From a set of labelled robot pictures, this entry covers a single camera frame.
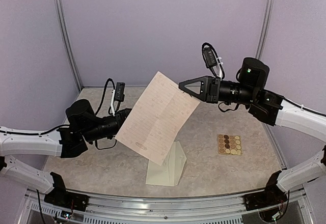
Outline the cream paper envelope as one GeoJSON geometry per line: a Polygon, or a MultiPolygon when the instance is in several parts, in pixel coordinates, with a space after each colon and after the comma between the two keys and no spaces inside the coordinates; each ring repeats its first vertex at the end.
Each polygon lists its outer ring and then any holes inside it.
{"type": "Polygon", "coordinates": [[[175,141],[163,161],[162,165],[158,165],[152,161],[148,161],[146,185],[156,186],[177,186],[187,157],[179,141],[175,141]]]}

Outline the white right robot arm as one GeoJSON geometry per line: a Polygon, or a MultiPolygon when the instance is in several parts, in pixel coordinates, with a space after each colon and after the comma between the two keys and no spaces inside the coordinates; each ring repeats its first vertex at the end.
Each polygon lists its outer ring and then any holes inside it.
{"type": "MultiPolygon", "coordinates": [[[[206,103],[244,105],[260,122],[290,128],[325,141],[325,114],[296,104],[282,95],[264,88],[269,67],[255,58],[244,58],[237,81],[202,76],[179,83],[180,90],[206,103]]],[[[261,202],[270,206],[287,192],[305,182],[325,175],[325,149],[312,158],[270,177],[261,193],[261,202]]]]}

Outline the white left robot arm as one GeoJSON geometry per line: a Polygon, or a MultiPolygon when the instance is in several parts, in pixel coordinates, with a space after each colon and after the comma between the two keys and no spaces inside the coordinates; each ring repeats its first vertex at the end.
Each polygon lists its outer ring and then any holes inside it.
{"type": "Polygon", "coordinates": [[[14,155],[46,155],[76,158],[88,150],[88,144],[112,139],[131,109],[122,109],[107,117],[98,117],[88,100],[81,99],[66,109],[67,125],[48,131],[15,130],[1,127],[1,176],[50,194],[60,206],[71,202],[62,177],[43,172],[14,158],[14,155]]]}

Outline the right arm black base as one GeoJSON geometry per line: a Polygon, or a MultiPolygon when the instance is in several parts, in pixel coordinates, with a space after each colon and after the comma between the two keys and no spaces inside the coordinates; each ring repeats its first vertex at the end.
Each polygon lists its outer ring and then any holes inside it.
{"type": "Polygon", "coordinates": [[[263,191],[243,196],[247,211],[273,206],[288,200],[287,193],[277,186],[280,173],[281,171],[277,171],[270,176],[263,191]]]}

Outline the brown sticker sheet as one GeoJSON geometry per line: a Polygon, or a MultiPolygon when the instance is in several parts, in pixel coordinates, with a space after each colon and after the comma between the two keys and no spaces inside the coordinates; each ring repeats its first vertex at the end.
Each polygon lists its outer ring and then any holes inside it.
{"type": "Polygon", "coordinates": [[[242,145],[239,135],[218,134],[218,153],[222,155],[241,155],[242,145]]]}

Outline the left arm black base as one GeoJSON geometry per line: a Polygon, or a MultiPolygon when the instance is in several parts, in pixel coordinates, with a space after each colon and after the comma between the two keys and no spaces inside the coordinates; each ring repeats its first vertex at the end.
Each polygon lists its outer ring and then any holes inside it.
{"type": "Polygon", "coordinates": [[[89,197],[85,194],[69,192],[64,184],[61,175],[51,172],[53,178],[53,189],[44,197],[44,201],[49,204],[68,208],[70,210],[86,211],[89,197]]]}

